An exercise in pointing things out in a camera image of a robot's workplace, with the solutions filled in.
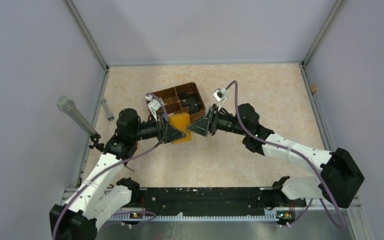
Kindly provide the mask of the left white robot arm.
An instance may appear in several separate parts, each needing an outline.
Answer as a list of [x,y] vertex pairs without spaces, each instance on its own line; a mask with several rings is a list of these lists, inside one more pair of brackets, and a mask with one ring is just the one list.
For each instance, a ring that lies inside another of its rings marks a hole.
[[117,185],[105,194],[113,178],[128,162],[155,150],[160,144],[185,138],[185,133],[169,124],[164,102],[153,93],[146,94],[154,121],[141,122],[135,109],[119,113],[114,136],[106,145],[99,143],[100,135],[77,109],[74,101],[61,95],[56,105],[72,118],[92,140],[90,148],[101,155],[88,178],[62,205],[54,205],[49,212],[51,237],[54,240],[93,240],[99,229],[120,208],[134,207],[140,193],[133,187]]

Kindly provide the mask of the brown wicker divided basket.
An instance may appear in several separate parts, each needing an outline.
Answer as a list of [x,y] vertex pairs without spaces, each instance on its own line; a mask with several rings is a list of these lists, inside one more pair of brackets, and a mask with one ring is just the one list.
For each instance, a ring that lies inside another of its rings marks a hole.
[[173,115],[187,113],[187,112],[183,112],[183,109],[179,100],[179,94],[197,94],[201,104],[201,111],[195,114],[189,114],[190,122],[194,123],[200,118],[204,117],[206,114],[206,106],[200,95],[198,86],[195,82],[188,82],[188,83],[180,84],[177,86],[169,87],[166,89],[158,90],[158,91],[152,92],[152,94],[160,98],[164,103],[167,113],[173,114]]

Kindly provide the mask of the orange leather card holder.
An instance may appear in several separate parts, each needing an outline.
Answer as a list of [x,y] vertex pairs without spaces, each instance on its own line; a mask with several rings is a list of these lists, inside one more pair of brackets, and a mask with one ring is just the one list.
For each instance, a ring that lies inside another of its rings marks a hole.
[[172,145],[182,144],[192,140],[192,133],[187,130],[187,127],[191,124],[190,115],[188,113],[173,114],[168,117],[168,121],[172,127],[185,134],[185,137],[172,141]]

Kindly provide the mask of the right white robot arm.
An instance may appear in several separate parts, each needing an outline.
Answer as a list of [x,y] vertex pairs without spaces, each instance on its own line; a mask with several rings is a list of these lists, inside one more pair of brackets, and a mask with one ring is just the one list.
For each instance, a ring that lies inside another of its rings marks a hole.
[[223,113],[214,104],[207,114],[187,127],[201,135],[225,131],[242,135],[243,145],[252,153],[284,160],[312,177],[284,176],[273,184],[273,200],[287,206],[296,199],[320,199],[347,209],[365,177],[352,155],[343,148],[335,151],[316,149],[289,140],[259,123],[260,116],[249,103],[236,104],[236,114]]

